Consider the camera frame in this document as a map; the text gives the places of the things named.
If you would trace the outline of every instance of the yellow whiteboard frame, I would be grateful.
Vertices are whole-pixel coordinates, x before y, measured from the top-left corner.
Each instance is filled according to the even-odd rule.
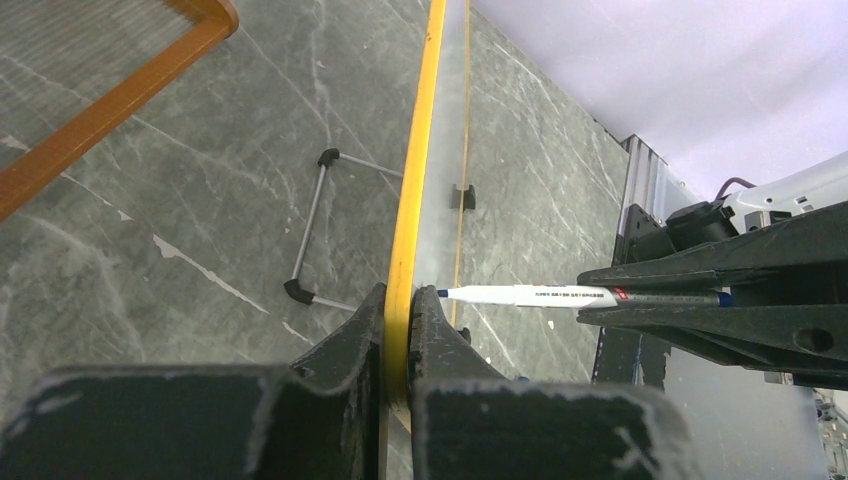
[[[412,307],[415,254],[427,170],[427,151],[430,127],[433,122],[433,103],[436,78],[442,49],[447,0],[433,0],[424,39],[418,92],[412,113],[409,145],[403,170],[400,203],[398,205],[392,259],[386,289],[383,372],[390,404],[405,406],[406,369],[409,353],[409,317]]]

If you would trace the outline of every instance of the white backdrop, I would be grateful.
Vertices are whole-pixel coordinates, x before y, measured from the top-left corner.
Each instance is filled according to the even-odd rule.
[[[700,195],[848,150],[848,2],[474,0],[616,138]]]

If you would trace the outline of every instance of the marker body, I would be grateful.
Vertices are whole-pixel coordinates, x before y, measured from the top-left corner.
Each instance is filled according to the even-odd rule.
[[[610,308],[640,306],[730,306],[729,295],[703,291],[686,293],[645,292],[622,288],[578,285],[549,287],[536,285],[468,286],[448,289],[447,298],[468,303],[515,305],[519,307]]]

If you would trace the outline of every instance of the gray marble floor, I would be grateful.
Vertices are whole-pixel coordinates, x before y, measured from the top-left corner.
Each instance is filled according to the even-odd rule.
[[[293,302],[283,283],[321,151],[402,168],[427,2],[235,3],[233,37],[0,225],[0,418],[60,365],[289,361],[345,320]],[[573,281],[609,263],[624,154],[485,19],[473,23],[478,207],[462,282]],[[93,96],[26,58],[0,67],[0,88],[38,86],[53,106]],[[0,93],[0,111],[12,98],[68,114]],[[32,146],[18,130],[0,117],[0,155]],[[357,304],[385,280],[399,189],[357,165],[331,169],[307,288]],[[509,376],[587,379],[596,332],[567,312],[465,308],[465,325]],[[408,437],[392,432],[389,478],[409,478]]]

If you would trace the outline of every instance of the blue marker end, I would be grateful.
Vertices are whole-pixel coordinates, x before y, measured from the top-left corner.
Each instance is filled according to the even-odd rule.
[[[732,307],[733,306],[733,297],[731,297],[729,293],[718,292],[718,306],[719,307]]]

